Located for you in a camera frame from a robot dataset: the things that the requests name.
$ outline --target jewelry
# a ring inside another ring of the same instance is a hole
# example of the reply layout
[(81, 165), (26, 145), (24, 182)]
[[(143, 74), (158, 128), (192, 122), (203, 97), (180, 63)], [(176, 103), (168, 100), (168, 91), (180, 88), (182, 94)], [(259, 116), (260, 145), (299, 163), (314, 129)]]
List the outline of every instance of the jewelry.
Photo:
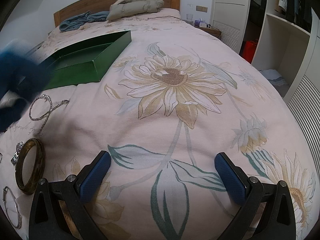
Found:
[[(13, 202), (14, 202), (14, 206), (16, 208), (16, 211), (17, 211), (17, 215), (18, 215), (18, 224), (17, 225), (14, 225), (8, 215), (8, 209), (7, 209), (7, 206), (6, 206), (6, 203), (7, 203), (7, 192), (8, 190), (10, 191), (10, 194), (12, 196), (12, 199), (13, 199)], [(4, 189), (3, 189), (3, 197), (2, 197), (2, 200), (4, 202), (4, 209), (5, 209), (5, 212), (7, 214), (7, 217), (8, 217), (8, 220), (10, 222), (10, 224), (14, 227), (14, 228), (17, 228), (17, 229), (20, 229), (21, 228), (21, 225), (22, 225), (22, 216), (19, 212), (19, 208), (18, 208), (18, 204), (16, 202), (16, 197), (14, 196), (14, 194), (12, 193), (12, 190), (8, 187), (8, 186), (5, 186)]]
[[(49, 103), (50, 103), (50, 108), (49, 108), (49, 110), (48, 110), (45, 114), (41, 115), (40, 117), (38, 117), (38, 118), (32, 118), (32, 117), (31, 117), (31, 109), (32, 109), (34, 103), (35, 103), (37, 100), (39, 100), (39, 99), (45, 99), (45, 101), (49, 101)], [(29, 117), (30, 117), (30, 119), (31, 119), (32, 121), (39, 121), (39, 120), (41, 120), (41, 119), (46, 118), (46, 119), (44, 120), (43, 125), (41, 126), (41, 128), (39, 129), (39, 132), (38, 132), (37, 134), (40, 134), (40, 132), (42, 131), (42, 129), (43, 129), (43, 127), (45, 126), (45, 124), (47, 123), (47, 120), (48, 120), (50, 114), (52, 113), (52, 111), (54, 111), (55, 109), (57, 109), (59, 106), (66, 105), (66, 104), (68, 104), (68, 103), (69, 103), (69, 100), (62, 100), (58, 105), (56, 105), (54, 108), (52, 108), (52, 101), (51, 101), (51, 98), (50, 98), (49, 96), (47, 96), (47, 95), (44, 94), (44, 95), (41, 95), (41, 96), (37, 97), (37, 98), (32, 102), (32, 104), (31, 104), (31, 106), (30, 106)]]
[(22, 146), (23, 146), (23, 142), (17, 143), (16, 152), (15, 152), (14, 156), (11, 159), (11, 163), (12, 163), (13, 166), (15, 166), (17, 164), (19, 153), (20, 153), (20, 151), (22, 149)]
[[(36, 160), (35, 164), (33, 166), (33, 170), (31, 173), (31, 176), (24, 185), (23, 180), (22, 180), (22, 168), (23, 168), (23, 162), (24, 159), (26, 158), (29, 150), (36, 146)], [(37, 183), (39, 179), (42, 178), (43, 172), (44, 172), (44, 166), (45, 166), (45, 151), (42, 143), (36, 139), (36, 138), (31, 138), (26, 143), (23, 145), (20, 153), (19, 153), (19, 158), (17, 161), (16, 165), (16, 171), (15, 171), (15, 177), (16, 177), (16, 182), (18, 185), (18, 188), (25, 194), (31, 195), (34, 193), (36, 190)]]

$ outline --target white wall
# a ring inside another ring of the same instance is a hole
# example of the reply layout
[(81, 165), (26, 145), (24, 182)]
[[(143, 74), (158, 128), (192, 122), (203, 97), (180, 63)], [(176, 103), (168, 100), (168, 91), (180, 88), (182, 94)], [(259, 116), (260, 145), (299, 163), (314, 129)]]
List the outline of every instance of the white wall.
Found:
[[(34, 46), (39, 44), (55, 28), (53, 14), (76, 1), (21, 0), (0, 32), (0, 48), (15, 38), (25, 39)], [(212, 0), (181, 0), (180, 14), (183, 19), (190, 13), (193, 14), (193, 20), (201, 17), (209, 22), (211, 4)], [(196, 11), (196, 5), (208, 7), (208, 12)]]

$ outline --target red object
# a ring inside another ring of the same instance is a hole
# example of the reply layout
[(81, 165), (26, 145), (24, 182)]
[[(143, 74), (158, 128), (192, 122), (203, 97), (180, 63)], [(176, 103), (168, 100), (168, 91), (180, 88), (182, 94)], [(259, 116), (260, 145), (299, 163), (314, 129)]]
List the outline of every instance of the red object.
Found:
[(245, 42), (242, 57), (246, 61), (248, 61), (249, 63), (252, 62), (257, 45), (258, 45), (258, 43), (256, 41), (246, 41)]

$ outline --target open green box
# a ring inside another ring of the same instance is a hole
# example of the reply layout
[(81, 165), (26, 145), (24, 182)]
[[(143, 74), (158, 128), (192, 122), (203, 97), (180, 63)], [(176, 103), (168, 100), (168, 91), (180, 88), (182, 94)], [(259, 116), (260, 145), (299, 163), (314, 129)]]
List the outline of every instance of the open green box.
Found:
[(93, 37), (57, 50), (41, 64), (53, 69), (45, 90), (99, 82), (131, 42), (131, 31)]

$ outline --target bed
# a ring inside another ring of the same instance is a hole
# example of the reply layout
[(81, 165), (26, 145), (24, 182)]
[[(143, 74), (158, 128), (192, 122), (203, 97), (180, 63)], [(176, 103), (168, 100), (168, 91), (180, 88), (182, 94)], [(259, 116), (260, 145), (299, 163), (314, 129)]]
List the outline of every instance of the bed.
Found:
[[(105, 1), (109, 6), (116, 0)], [(111, 168), (86, 208), (108, 239), (214, 240), (239, 209), (214, 168), (215, 155), (226, 152), (247, 175), (287, 182), (296, 239), (304, 239), (319, 216), (320, 187), (294, 117), (258, 70), (180, 20), (180, 0), (164, 1), (158, 13), (87, 23), (66, 33), (56, 28), (42, 44), (39, 61), (93, 36), (132, 33), (131, 44), (101, 82), (44, 92), (54, 105), (70, 100), (52, 112), (39, 134), (46, 151), (44, 177), (64, 180), (107, 150)], [(105, 10), (102, 4), (76, 2), (54, 14), (55, 24), (97, 12), (94, 8)], [(47, 102), (37, 102), (32, 113), (41, 115), (46, 107)], [(22, 215), (17, 233), (23, 239), (32, 195), (18, 189), (10, 159), (17, 142), (34, 137), (42, 124), (31, 121), (27, 111), (0, 137), (0, 186), (10, 186), (17, 198)], [(262, 210), (263, 205), (248, 237)]]

